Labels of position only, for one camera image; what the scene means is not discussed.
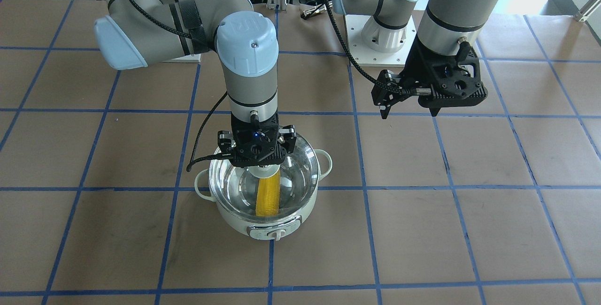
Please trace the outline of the silver robot arm near pot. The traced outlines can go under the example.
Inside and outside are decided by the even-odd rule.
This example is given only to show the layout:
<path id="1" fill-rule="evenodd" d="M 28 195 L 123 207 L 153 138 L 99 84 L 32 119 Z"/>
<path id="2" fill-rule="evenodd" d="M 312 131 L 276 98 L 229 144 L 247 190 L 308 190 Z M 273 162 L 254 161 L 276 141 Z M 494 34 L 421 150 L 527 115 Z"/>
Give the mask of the silver robot arm near pot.
<path id="1" fill-rule="evenodd" d="M 325 3 L 339 41 L 333 13 L 367 15 L 362 40 L 391 53 L 417 0 L 332 0 Z M 373 83 L 371 97 L 386 119 L 391 106 L 418 97 L 435 116 L 445 107 L 471 107 L 487 98 L 473 43 L 498 0 L 429 0 L 404 69 L 373 78 L 352 57 L 350 63 Z M 239 168 L 282 164 L 293 153 L 297 135 L 281 127 L 277 114 L 275 25 L 254 11 L 251 0 L 107 0 L 109 15 L 97 19 L 94 34 L 100 51 L 116 70 L 137 69 L 193 53 L 215 51 L 223 66 L 231 108 L 231 128 L 217 142 L 226 159 Z"/>

